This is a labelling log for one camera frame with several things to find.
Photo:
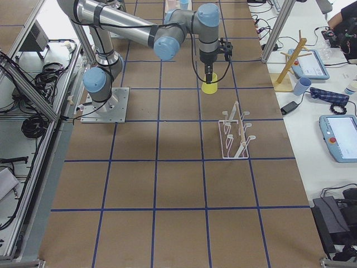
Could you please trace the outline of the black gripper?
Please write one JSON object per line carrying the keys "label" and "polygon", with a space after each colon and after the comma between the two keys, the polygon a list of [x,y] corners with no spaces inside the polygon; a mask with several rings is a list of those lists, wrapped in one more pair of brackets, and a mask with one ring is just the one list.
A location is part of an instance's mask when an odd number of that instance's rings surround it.
{"label": "black gripper", "polygon": [[205,83],[206,84],[211,84],[213,80],[213,64],[214,62],[217,61],[217,54],[218,50],[212,51],[212,52],[204,52],[202,50],[199,50],[200,53],[200,60],[204,64],[205,68]]}

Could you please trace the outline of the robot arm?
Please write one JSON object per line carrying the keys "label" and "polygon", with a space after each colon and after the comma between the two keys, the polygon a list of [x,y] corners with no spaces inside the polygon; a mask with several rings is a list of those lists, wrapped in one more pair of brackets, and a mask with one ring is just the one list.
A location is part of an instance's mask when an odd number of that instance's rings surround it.
{"label": "robot arm", "polygon": [[123,60],[113,48],[110,33],[152,48],[164,61],[175,57],[187,34],[198,35],[200,60],[205,67],[204,81],[212,83],[213,64],[219,53],[220,15],[217,5],[203,4],[197,11],[174,9],[168,12],[163,25],[157,25],[106,2],[59,1],[58,4],[74,23],[90,28],[98,65],[85,73],[83,83],[97,109],[104,103],[113,107],[110,101],[112,82],[123,66]]}

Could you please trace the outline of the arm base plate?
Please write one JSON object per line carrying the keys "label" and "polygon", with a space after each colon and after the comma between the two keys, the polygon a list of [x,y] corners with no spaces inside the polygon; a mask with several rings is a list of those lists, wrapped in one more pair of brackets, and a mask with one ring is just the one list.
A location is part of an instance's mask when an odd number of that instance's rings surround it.
{"label": "arm base plate", "polygon": [[129,91],[129,87],[112,88],[112,96],[103,106],[102,103],[93,102],[88,93],[86,101],[91,104],[84,107],[84,116],[80,117],[80,121],[82,123],[124,123]]}

